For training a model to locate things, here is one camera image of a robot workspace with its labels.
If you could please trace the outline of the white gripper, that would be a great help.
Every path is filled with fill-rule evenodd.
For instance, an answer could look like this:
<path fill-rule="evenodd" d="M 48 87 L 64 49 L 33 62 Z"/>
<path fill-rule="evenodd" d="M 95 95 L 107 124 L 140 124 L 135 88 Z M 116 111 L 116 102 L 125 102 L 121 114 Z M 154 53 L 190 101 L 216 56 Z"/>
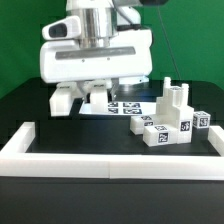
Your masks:
<path fill-rule="evenodd" d="M 46 42 L 40 74 L 46 83 L 147 76 L 152 71 L 150 30 L 119 32 L 104 48 L 80 49 L 75 40 Z"/>

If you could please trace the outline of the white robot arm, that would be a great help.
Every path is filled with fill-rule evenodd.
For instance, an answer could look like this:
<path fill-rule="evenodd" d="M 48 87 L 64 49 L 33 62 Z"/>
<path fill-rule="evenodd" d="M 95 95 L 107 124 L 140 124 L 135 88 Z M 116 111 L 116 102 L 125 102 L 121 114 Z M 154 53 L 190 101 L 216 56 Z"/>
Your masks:
<path fill-rule="evenodd" d="M 169 0 L 67 0 L 66 17 L 45 26 L 40 73 L 47 83 L 147 76 L 152 32 L 137 6 Z"/>

